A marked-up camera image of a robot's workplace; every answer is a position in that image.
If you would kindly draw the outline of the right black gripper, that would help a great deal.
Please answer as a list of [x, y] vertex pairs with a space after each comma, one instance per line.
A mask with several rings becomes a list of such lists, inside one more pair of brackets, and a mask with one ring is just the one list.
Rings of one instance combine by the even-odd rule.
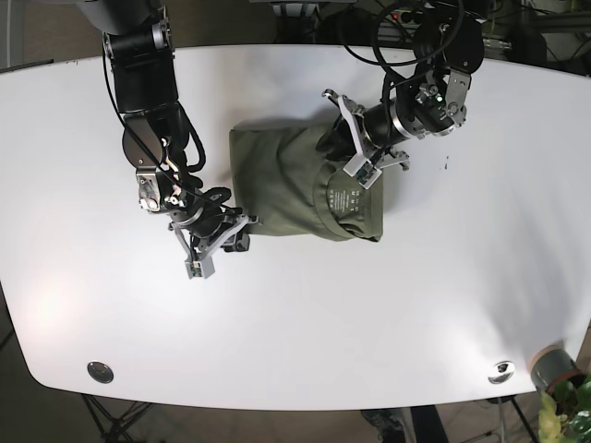
[[209, 278], [214, 272], [212, 256], [218, 250], [226, 253], [247, 252], [250, 248], [248, 226], [259, 222], [241, 208], [225, 209], [232, 196], [230, 190], [208, 190], [182, 210], [169, 213], [169, 230], [175, 233], [187, 253], [185, 266], [189, 279]]

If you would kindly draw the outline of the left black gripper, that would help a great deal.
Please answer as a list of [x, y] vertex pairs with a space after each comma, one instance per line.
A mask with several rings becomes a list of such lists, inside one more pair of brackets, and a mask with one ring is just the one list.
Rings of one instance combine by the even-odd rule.
[[339, 110], [332, 128], [320, 139], [320, 153], [339, 162], [343, 171], [365, 189], [371, 188], [383, 170], [391, 166], [409, 168], [409, 156], [396, 145], [416, 136], [404, 127], [395, 102], [367, 108], [345, 95], [326, 89], [322, 96]]

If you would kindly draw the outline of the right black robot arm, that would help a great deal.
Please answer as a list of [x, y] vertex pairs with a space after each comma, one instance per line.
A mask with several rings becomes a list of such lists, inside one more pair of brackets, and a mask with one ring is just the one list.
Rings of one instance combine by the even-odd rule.
[[170, 217], [187, 253], [190, 278], [209, 278], [215, 252], [246, 252], [255, 222], [227, 202], [229, 188], [204, 189], [197, 174], [206, 153], [179, 101], [170, 21], [159, 1], [80, 1], [103, 35], [103, 75], [124, 128], [122, 146], [135, 168], [139, 205]]

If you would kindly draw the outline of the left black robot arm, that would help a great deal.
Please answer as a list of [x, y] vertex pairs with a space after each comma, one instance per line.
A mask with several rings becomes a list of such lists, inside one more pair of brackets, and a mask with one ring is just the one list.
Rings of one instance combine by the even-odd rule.
[[[421, 17], [409, 35], [413, 59], [386, 60], [380, 27], [398, 10]], [[464, 125], [465, 100], [473, 74], [481, 67], [485, 47], [484, 15], [466, 1], [395, 1], [384, 6], [368, 27], [373, 56], [356, 60], [384, 73], [380, 102], [371, 107], [326, 89], [325, 98], [340, 114], [322, 136], [317, 150], [363, 188], [371, 188], [384, 169], [409, 167], [409, 156], [397, 145], [413, 138], [444, 137]]]

